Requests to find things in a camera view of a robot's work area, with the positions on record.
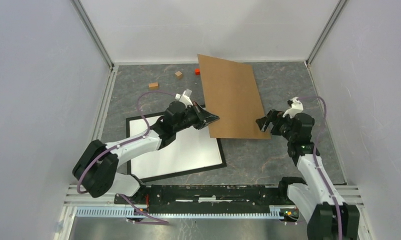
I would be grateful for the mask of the brown backing board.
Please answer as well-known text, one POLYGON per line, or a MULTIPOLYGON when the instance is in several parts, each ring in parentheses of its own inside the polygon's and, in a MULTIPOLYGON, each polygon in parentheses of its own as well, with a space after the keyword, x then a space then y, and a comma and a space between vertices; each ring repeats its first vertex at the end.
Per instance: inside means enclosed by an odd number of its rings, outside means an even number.
POLYGON ((265 111, 253 67, 202 54, 197 58, 206 109, 219 116, 208 127, 210 137, 269 140, 256 124, 265 111))

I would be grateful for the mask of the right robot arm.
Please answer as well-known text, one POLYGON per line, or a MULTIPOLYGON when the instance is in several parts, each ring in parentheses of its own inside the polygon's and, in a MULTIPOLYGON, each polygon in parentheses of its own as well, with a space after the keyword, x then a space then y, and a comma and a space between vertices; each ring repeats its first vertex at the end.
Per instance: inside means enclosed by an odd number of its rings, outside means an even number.
POLYGON ((287 140, 287 153, 302 174, 303 181, 282 179, 277 198, 283 204, 295 203, 307 223, 308 239, 358 239, 360 211, 339 194, 325 171, 317 146, 312 141, 315 119, 306 113, 290 117, 272 109, 255 122, 262 132, 271 126, 272 136, 282 136, 287 140))

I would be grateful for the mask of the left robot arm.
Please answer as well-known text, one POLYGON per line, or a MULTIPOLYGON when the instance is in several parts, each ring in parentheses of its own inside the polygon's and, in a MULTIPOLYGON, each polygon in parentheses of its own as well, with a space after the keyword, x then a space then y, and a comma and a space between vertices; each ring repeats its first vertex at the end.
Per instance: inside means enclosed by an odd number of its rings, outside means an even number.
POLYGON ((134 204, 141 203, 146 197, 142 182, 136 176, 118 173, 118 167, 167 147, 176 140, 180 131, 191 127, 202 130, 219 119, 218 115, 196 102, 185 105, 173 101, 153 125, 147 125, 144 132, 116 142, 91 141, 72 170, 77 179, 77 193, 99 198, 114 192, 126 196, 134 204))

